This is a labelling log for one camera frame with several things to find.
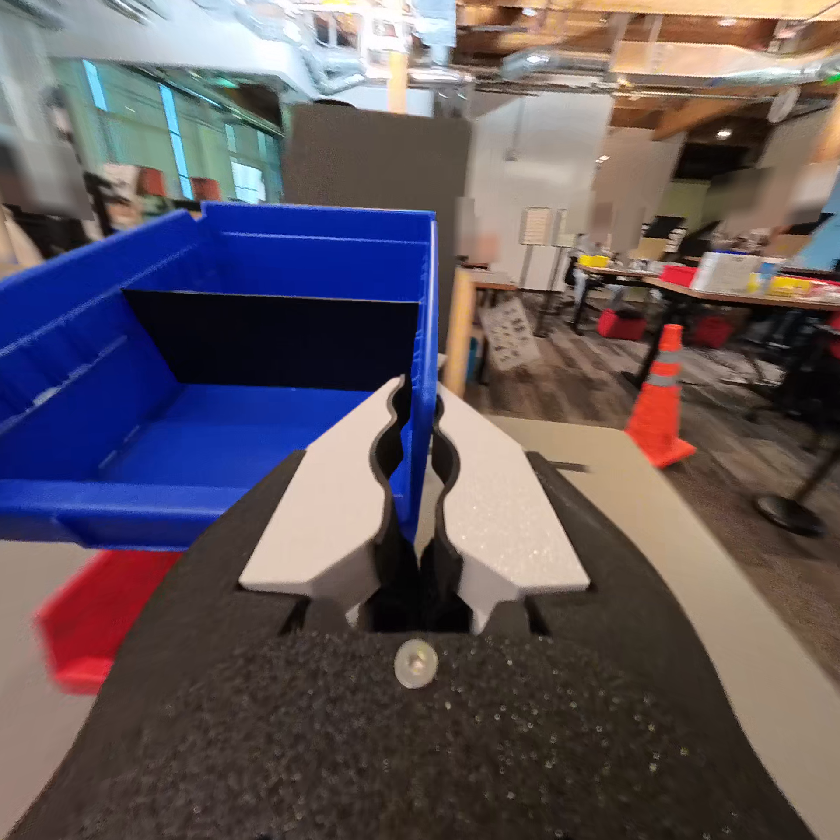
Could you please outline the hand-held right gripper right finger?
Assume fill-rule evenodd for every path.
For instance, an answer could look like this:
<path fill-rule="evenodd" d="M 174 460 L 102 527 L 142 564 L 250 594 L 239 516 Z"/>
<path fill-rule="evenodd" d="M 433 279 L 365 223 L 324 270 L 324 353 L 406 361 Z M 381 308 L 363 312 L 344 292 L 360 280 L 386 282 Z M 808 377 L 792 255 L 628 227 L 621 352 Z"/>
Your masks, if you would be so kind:
<path fill-rule="evenodd" d="M 590 587 L 526 450 L 443 385 L 431 463 L 443 485 L 427 566 L 435 616 L 464 607 L 481 633 L 499 605 Z"/>

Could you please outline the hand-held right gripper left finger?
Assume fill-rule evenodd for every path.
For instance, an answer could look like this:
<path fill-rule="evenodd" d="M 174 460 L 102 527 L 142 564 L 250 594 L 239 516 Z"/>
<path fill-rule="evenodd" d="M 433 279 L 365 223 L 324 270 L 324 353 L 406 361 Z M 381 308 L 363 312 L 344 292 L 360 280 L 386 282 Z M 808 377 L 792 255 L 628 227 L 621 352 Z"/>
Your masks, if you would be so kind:
<path fill-rule="evenodd" d="M 389 595 L 415 613 L 419 566 L 390 483 L 411 394 L 404 375 L 391 378 L 307 447 L 239 576 L 244 590 L 342 614 Z"/>

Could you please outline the blue plastic bin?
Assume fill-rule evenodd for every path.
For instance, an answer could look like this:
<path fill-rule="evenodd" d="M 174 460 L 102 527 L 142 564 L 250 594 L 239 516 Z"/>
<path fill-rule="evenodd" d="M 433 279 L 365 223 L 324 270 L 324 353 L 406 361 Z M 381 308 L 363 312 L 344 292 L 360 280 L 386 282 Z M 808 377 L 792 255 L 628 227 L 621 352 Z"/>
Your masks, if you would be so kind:
<path fill-rule="evenodd" d="M 2 539 L 185 550 L 373 393 L 181 384 L 126 289 L 418 303 L 422 365 L 391 478 L 414 535 L 437 388 L 435 213 L 205 203 L 2 283 Z"/>

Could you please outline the orange traffic cone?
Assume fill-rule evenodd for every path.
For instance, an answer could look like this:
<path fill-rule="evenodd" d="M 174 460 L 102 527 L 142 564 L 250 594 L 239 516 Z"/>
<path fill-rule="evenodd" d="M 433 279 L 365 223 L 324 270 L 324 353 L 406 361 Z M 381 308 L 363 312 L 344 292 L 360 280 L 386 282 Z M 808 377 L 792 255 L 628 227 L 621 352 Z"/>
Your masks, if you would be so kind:
<path fill-rule="evenodd" d="M 672 466 L 697 451 L 679 435 L 679 373 L 682 327 L 664 326 L 656 354 L 640 386 L 625 434 L 657 469 Z"/>

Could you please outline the printed paper sheet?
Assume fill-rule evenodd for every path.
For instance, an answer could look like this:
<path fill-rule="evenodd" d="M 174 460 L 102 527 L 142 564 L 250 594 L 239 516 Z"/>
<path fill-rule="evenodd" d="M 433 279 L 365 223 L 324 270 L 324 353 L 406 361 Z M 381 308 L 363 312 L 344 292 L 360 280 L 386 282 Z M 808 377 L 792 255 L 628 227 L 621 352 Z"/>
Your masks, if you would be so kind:
<path fill-rule="evenodd" d="M 479 313 L 487 340 L 489 361 L 498 372 L 509 372 L 542 359 L 528 314 L 519 297 L 507 299 Z"/>

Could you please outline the black bin divider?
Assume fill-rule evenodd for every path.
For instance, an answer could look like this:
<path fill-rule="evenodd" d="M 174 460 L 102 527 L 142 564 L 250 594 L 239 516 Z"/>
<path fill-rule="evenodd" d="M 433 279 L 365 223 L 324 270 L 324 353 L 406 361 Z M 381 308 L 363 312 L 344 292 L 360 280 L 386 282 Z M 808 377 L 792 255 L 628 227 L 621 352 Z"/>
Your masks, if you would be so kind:
<path fill-rule="evenodd" d="M 184 385 L 374 392 L 422 365 L 416 302 L 183 290 L 122 294 Z"/>

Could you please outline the wooden work table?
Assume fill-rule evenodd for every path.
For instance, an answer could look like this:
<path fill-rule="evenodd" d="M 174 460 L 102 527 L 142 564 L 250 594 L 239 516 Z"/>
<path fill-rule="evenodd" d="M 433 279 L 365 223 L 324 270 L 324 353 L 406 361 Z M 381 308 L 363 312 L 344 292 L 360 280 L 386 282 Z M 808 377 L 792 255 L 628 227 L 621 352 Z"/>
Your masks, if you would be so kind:
<path fill-rule="evenodd" d="M 574 334 L 581 334 L 581 320 L 586 301 L 594 287 L 651 287 L 660 274 L 645 269 L 629 269 L 623 266 L 589 266 L 579 259 L 573 269 L 574 309 L 568 322 Z"/>
<path fill-rule="evenodd" d="M 457 268 L 449 301 L 443 384 L 458 397 L 466 391 L 469 347 L 479 291 L 514 291 L 511 281 L 493 272 Z"/>
<path fill-rule="evenodd" d="M 646 382 L 650 369 L 655 362 L 659 341 L 664 335 L 665 326 L 677 324 L 685 327 L 694 310 L 700 305 L 708 305 L 718 308 L 782 308 L 797 311 L 820 312 L 825 315 L 834 314 L 839 311 L 838 292 L 823 300 L 815 297 L 774 297 L 761 294 L 735 295 L 729 293 L 716 293 L 705 290 L 698 290 L 690 287 L 682 287 L 669 283 L 656 276 L 642 278 L 642 284 L 646 287 L 657 289 L 663 293 L 665 307 L 663 314 L 654 331 L 654 336 L 647 347 L 642 363 L 635 372 L 621 371 L 619 376 L 629 384 L 636 392 Z"/>

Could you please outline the black stand round base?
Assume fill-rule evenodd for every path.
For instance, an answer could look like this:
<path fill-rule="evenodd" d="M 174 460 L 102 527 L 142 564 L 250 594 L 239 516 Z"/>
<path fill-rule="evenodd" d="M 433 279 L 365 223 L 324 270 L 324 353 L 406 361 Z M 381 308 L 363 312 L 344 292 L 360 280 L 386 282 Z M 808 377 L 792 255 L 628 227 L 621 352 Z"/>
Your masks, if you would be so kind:
<path fill-rule="evenodd" d="M 824 520 L 807 507 L 806 502 L 838 467 L 839 424 L 833 424 L 833 442 L 810 475 L 789 497 L 778 494 L 759 494 L 751 499 L 752 509 L 775 527 L 807 539 L 822 539 L 826 535 Z"/>

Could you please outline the light panel on stand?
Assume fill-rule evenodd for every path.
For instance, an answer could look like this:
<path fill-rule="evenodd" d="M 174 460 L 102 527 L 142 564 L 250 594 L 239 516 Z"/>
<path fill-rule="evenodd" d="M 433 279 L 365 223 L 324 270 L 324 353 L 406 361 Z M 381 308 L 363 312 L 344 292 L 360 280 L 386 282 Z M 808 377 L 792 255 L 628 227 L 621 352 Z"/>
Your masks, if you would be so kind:
<path fill-rule="evenodd" d="M 568 267 L 570 257 L 577 246 L 579 235 L 572 229 L 569 221 L 569 211 L 566 208 L 557 210 L 554 216 L 551 246 L 554 249 L 551 290 L 555 291 L 562 281 L 562 275 Z"/>
<path fill-rule="evenodd" d="M 548 206 L 529 206 L 522 211 L 519 244 L 524 247 L 524 256 L 518 279 L 520 290 L 527 286 L 535 250 L 550 245 L 552 222 L 553 210 Z"/>

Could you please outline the white cardboard box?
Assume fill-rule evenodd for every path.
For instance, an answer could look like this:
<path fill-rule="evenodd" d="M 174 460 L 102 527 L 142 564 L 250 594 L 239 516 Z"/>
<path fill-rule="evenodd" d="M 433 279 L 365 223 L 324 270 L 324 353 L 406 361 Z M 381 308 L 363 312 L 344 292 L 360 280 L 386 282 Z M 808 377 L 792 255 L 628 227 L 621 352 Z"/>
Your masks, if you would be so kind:
<path fill-rule="evenodd" d="M 708 251 L 701 257 L 689 288 L 718 295 L 746 295 L 751 277 L 762 262 L 759 255 Z"/>

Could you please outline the grey partition panel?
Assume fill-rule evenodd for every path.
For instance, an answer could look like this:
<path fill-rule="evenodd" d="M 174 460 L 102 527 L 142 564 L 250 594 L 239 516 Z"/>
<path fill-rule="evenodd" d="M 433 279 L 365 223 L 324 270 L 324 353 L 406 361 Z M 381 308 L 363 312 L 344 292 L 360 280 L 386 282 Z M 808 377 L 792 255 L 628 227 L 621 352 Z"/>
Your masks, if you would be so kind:
<path fill-rule="evenodd" d="M 289 125 L 280 157 L 284 203 L 435 213 L 438 350 L 444 352 L 470 122 L 318 101 L 291 106 Z"/>

